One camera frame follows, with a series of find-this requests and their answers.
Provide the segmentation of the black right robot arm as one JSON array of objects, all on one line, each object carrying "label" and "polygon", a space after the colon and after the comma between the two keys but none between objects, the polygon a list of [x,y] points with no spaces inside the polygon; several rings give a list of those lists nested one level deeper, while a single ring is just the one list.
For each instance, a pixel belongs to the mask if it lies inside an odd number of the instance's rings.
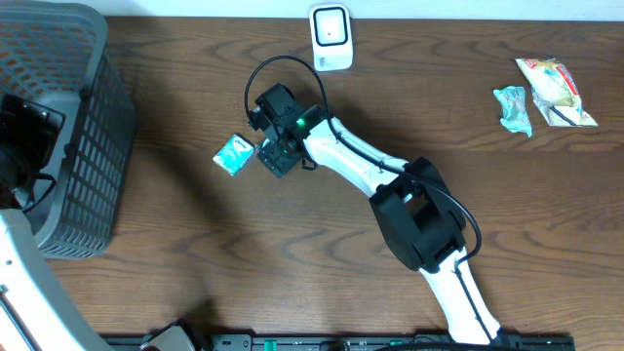
[{"label": "black right robot arm", "polygon": [[267,140],[259,159],[275,176],[296,163],[333,170],[360,189],[391,253],[423,275],[447,318],[452,340],[495,345],[501,326],[475,283],[463,231],[475,219],[449,193],[427,159],[410,163],[379,151],[320,105],[310,108],[276,84],[255,100],[250,126]]}]

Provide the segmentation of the teal snack packet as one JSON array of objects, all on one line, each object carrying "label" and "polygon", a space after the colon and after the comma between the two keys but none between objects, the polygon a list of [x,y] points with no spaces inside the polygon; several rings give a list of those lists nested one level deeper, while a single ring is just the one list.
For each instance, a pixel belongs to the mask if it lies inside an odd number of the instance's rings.
[{"label": "teal snack packet", "polygon": [[511,133],[523,133],[532,137],[532,126],[526,109],[526,90],[520,86],[509,86],[493,91],[502,109],[499,122]]}]

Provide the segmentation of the yellow snack bag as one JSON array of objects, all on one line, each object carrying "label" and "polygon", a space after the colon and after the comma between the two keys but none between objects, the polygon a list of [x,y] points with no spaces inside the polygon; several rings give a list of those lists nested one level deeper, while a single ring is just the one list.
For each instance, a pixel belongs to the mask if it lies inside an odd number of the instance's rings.
[{"label": "yellow snack bag", "polygon": [[573,77],[556,58],[516,58],[528,80],[532,100],[551,127],[588,127],[598,123],[585,111]]}]

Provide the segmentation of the teal small box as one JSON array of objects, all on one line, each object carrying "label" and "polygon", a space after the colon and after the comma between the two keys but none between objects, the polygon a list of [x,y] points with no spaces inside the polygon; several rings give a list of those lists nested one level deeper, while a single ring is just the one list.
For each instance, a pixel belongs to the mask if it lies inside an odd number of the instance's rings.
[{"label": "teal small box", "polygon": [[218,150],[213,161],[230,176],[234,176],[245,167],[254,152],[255,147],[251,142],[235,134]]}]

